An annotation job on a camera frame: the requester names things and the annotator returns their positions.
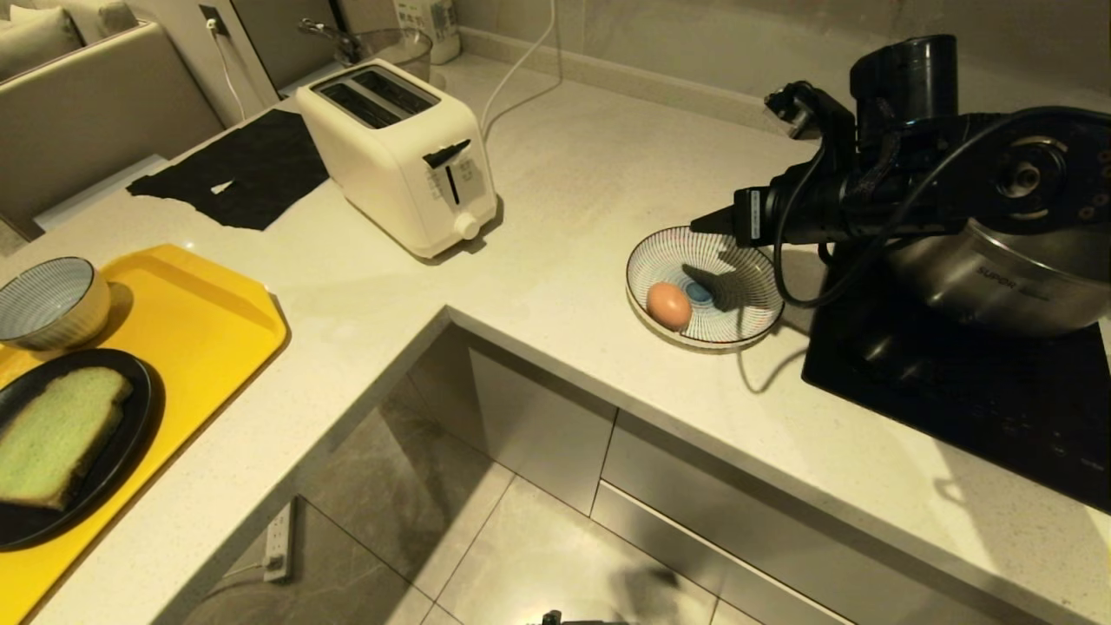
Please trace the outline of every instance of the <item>power strip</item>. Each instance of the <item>power strip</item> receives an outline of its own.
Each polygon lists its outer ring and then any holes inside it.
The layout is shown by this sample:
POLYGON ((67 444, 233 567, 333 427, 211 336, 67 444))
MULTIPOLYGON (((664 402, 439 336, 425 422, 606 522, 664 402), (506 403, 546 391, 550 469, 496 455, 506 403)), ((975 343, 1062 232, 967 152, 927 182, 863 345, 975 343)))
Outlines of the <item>power strip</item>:
POLYGON ((293 504, 290 502, 267 527, 267 554, 262 561, 262 581, 281 582, 292 573, 293 504))

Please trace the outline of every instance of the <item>white toaster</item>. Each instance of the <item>white toaster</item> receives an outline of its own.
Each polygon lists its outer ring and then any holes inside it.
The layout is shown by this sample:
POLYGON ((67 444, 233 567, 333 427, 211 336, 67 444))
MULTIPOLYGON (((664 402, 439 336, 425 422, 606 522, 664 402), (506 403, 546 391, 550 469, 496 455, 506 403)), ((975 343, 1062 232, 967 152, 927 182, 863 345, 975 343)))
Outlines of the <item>white toaster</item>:
POLYGON ((348 201, 412 253, 431 258, 493 219, 490 163, 463 102, 382 60, 296 98, 348 201))

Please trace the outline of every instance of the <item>black cooktop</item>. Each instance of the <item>black cooktop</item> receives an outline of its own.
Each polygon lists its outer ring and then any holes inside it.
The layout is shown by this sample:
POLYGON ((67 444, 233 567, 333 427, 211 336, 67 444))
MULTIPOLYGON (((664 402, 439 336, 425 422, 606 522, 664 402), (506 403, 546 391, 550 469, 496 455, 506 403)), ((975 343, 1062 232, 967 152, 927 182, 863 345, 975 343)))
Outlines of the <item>black cooktop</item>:
MULTIPOLYGON (((851 255, 838 245, 827 281, 851 255)), ((961 326, 885 262, 819 308, 802 379, 1111 513, 1111 375, 1097 325, 1054 340, 961 326)))

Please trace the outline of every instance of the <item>egg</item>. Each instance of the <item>egg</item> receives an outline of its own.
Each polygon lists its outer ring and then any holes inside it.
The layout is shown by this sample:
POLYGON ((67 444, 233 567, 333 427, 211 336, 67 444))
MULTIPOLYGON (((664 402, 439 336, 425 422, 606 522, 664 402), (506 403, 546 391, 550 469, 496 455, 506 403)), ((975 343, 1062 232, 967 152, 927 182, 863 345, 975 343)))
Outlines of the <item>egg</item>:
POLYGON ((691 321, 691 302, 671 282, 655 282, 648 289, 648 315, 661 326, 682 332, 691 321))

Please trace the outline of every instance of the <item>electrical outlet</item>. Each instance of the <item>electrical outlet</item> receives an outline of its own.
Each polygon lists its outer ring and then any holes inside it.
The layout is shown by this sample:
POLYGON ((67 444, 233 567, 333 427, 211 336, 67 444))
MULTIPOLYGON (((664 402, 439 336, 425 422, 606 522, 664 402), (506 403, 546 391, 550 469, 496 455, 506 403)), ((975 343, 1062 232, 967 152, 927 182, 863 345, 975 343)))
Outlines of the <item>electrical outlet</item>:
POLYGON ((216 7, 209 7, 208 4, 201 4, 201 13, 204 14, 204 21, 216 20, 216 32, 217 34, 222 34, 224 37, 231 37, 228 32, 228 27, 223 24, 223 19, 220 17, 220 11, 216 7))
POLYGON ((293 504, 278 513, 267 527, 267 554, 262 561, 262 581, 280 582, 293 571, 293 504))

